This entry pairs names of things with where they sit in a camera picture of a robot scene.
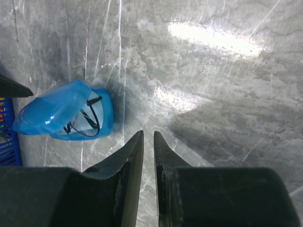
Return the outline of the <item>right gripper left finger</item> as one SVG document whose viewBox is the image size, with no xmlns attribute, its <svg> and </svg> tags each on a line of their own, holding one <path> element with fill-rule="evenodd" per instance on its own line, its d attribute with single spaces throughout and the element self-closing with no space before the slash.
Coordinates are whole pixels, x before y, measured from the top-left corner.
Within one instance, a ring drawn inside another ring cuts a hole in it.
<svg viewBox="0 0 303 227">
<path fill-rule="evenodd" d="M 79 172 L 67 167 L 2 167 L 3 227 L 134 227 L 144 133 Z"/>
</svg>

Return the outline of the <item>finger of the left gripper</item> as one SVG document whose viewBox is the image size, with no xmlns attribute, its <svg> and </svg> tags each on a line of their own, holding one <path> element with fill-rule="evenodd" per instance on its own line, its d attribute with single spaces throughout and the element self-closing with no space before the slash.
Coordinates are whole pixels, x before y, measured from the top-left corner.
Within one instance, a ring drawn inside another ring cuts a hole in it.
<svg viewBox="0 0 303 227">
<path fill-rule="evenodd" d="M 23 98 L 23 97 L 29 97 L 32 95 L 33 95 L 33 92 L 29 88 L 13 81 L 3 75 L 0 76 L 0 97 L 1 98 Z"/>
</svg>

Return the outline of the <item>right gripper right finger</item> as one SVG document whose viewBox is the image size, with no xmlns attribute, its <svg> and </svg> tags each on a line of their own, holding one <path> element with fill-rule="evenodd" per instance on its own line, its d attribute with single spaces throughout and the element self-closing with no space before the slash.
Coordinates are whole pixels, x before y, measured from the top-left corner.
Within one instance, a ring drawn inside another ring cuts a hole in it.
<svg viewBox="0 0 303 227">
<path fill-rule="evenodd" d="M 154 133 L 161 227 L 298 227 L 280 176 L 270 168 L 193 167 Z"/>
</svg>

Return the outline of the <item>blue translucent glasses case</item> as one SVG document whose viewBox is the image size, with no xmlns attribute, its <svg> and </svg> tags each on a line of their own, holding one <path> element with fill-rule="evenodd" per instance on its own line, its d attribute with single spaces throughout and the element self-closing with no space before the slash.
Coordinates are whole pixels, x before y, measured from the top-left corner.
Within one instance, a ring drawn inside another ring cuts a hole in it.
<svg viewBox="0 0 303 227">
<path fill-rule="evenodd" d="M 67 134 L 67 125 L 86 102 L 101 96 L 104 120 L 100 133 L 93 138 L 78 133 Z M 15 117 L 13 130 L 25 135 L 48 134 L 59 140 L 94 140 L 109 136 L 114 126 L 113 104 L 109 92 L 101 87 L 89 87 L 82 80 L 74 80 L 50 90 L 28 103 Z"/>
</svg>

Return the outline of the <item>black thin sunglasses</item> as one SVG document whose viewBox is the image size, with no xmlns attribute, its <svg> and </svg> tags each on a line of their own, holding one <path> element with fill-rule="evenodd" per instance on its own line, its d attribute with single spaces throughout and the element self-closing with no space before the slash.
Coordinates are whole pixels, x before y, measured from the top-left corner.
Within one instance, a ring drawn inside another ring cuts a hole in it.
<svg viewBox="0 0 303 227">
<path fill-rule="evenodd" d="M 76 115 L 63 130 L 69 135 L 78 133 L 81 136 L 93 138 L 101 130 L 104 120 L 104 111 L 102 97 L 98 96 L 86 102 L 81 108 L 80 113 Z"/>
</svg>

